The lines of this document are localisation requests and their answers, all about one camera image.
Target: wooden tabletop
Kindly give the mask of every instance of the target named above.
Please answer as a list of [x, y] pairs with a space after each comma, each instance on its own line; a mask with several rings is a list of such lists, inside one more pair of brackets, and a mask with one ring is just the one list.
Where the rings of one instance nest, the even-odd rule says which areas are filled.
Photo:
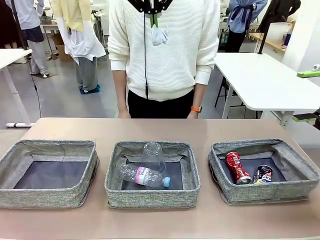
[[0, 156], [17, 141], [19, 141], [23, 135], [26, 134], [26, 129], [4, 129], [0, 130]]
[[[262, 39], [264, 38], [264, 35], [265, 35], [264, 33], [259, 33], [259, 32], [249, 33], [249, 37], [252, 37], [258, 41], [262, 41]], [[274, 48], [275, 50], [279, 50], [283, 53], [286, 52], [286, 49], [282, 47], [283, 43], [280, 41], [275, 42], [275, 41], [266, 40], [265, 43], [271, 46], [272, 48]]]
[[[100, 165], [84, 205], [75, 209], [0, 209], [4, 239], [202, 239], [320, 236], [320, 188], [308, 201], [229, 206], [208, 168], [213, 143], [281, 138], [311, 160], [276, 123], [249, 119], [42, 118], [24, 139], [94, 140]], [[104, 189], [118, 141], [182, 141], [191, 144], [201, 189], [189, 209], [111, 209]]]

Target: sweater cuff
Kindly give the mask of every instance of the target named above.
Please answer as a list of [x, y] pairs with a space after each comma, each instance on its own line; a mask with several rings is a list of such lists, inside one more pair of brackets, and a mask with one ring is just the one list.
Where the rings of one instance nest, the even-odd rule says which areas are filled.
[[200, 70], [196, 71], [195, 83], [202, 84], [202, 85], [208, 85], [210, 75], [211, 75], [211, 72], [200, 71]]
[[127, 67], [127, 60], [110, 60], [112, 71], [125, 71]]

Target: person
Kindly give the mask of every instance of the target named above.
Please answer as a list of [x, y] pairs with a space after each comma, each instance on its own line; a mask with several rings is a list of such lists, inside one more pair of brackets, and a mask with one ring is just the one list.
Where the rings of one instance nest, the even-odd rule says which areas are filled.
[[5, 0], [0, 0], [0, 13], [0, 29], [3, 32], [2, 37], [0, 37], [0, 48], [21, 48], [22, 44], [16, 21]]
[[167, 34], [161, 45], [128, 0], [110, 1], [109, 21], [118, 117], [198, 118], [219, 46], [220, 0], [173, 0], [157, 19]]
[[90, 0], [52, 0], [53, 13], [64, 42], [64, 51], [74, 60], [81, 94], [100, 92], [97, 58], [106, 51], [95, 35]]
[[238, 53], [246, 38], [250, 24], [266, 7], [268, 0], [230, 0], [229, 35], [225, 45], [226, 53]]
[[[11, 7], [11, 0], [5, 0]], [[40, 28], [40, 15], [43, 14], [44, 0], [38, 0], [37, 10], [34, 8], [34, 0], [14, 0], [15, 8], [20, 23], [24, 44], [32, 49], [31, 73], [49, 75], [46, 54], [42, 42], [45, 40]]]
[[272, 0], [261, 21], [258, 30], [265, 33], [271, 23], [286, 22], [301, 6], [300, 0]]

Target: white table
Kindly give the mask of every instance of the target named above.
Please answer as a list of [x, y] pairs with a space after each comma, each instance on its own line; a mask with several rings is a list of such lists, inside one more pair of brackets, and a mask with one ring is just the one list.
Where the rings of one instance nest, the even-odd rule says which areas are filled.
[[320, 107], [320, 87], [267, 54], [218, 53], [214, 60], [230, 83], [223, 119], [228, 117], [233, 91], [249, 109], [271, 111], [283, 127], [294, 111]]
[[19, 93], [16, 90], [14, 82], [11, 78], [7, 66], [12, 64], [14, 61], [32, 53], [32, 50], [23, 49], [0, 49], [0, 71], [3, 71], [6, 82], [9, 85], [13, 100], [15, 101], [16, 107], [24, 121], [24, 123], [7, 123], [7, 128], [29, 128], [32, 127], [33, 123], [30, 122], [25, 106], [23, 105]]
[[52, 51], [52, 47], [51, 47], [51, 44], [50, 44], [50, 41], [49, 41], [49, 38], [48, 38], [47, 30], [50, 30], [51, 33], [52, 33], [52, 31], [59, 31], [58, 25], [57, 24], [41, 24], [40, 26], [43, 28], [44, 35], [45, 35], [45, 38], [46, 38], [46, 40], [48, 42], [51, 55], [53, 55], [54, 53]]

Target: yellow garment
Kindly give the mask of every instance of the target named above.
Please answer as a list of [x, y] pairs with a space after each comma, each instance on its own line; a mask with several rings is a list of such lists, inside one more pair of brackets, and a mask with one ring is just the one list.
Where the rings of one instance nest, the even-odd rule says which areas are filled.
[[91, 21], [90, 0], [52, 0], [54, 16], [63, 18], [72, 30], [83, 32], [84, 21]]

